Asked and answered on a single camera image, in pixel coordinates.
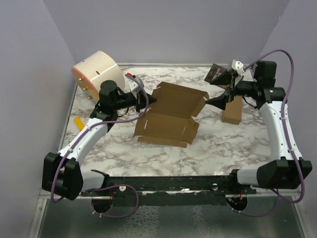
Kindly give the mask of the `brown cardboard box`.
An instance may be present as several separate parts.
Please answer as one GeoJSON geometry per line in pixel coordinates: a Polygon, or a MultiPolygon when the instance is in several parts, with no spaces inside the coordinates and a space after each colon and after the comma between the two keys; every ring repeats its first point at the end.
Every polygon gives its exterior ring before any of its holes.
{"type": "Polygon", "coordinates": [[[195,139],[200,124],[194,120],[205,106],[205,91],[161,82],[152,96],[156,102],[136,122],[139,142],[186,148],[195,139]]]}

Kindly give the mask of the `yellow rectangular block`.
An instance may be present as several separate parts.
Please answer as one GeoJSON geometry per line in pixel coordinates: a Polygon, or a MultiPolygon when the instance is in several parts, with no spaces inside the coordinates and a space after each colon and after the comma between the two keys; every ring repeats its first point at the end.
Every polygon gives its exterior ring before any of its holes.
{"type": "Polygon", "coordinates": [[[79,131],[82,131],[85,127],[85,125],[83,124],[83,122],[81,121],[81,119],[79,117],[74,118],[74,123],[77,126],[79,131]]]}

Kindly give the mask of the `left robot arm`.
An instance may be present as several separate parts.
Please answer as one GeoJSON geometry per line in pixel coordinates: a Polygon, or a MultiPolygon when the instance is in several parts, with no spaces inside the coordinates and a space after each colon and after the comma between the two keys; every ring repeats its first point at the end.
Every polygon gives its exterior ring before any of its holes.
{"type": "Polygon", "coordinates": [[[119,124],[118,111],[135,107],[146,111],[156,98],[146,93],[141,79],[126,74],[130,91],[124,93],[113,80],[101,83],[99,99],[90,118],[80,133],[57,153],[48,153],[44,158],[42,189],[50,192],[53,202],[55,195],[61,199],[74,200],[81,192],[93,190],[97,195],[109,191],[107,175],[91,170],[81,171],[81,164],[95,144],[114,126],[119,124]]]}

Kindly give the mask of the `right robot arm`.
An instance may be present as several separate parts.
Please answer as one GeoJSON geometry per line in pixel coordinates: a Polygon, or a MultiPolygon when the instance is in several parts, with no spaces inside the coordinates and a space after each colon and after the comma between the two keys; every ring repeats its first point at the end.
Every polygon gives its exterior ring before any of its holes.
{"type": "Polygon", "coordinates": [[[211,68],[206,82],[225,86],[224,93],[206,101],[208,105],[225,110],[237,96],[250,97],[256,101],[255,108],[262,115],[269,139],[271,162],[257,169],[238,169],[230,173],[228,190],[238,194],[246,185],[266,189],[297,189],[301,180],[312,171],[310,161],[305,161],[299,151],[290,122],[288,107],[284,103],[285,90],[275,86],[277,64],[261,60],[253,67],[254,74],[246,81],[246,70],[240,61],[234,60],[219,73],[211,68]]]}

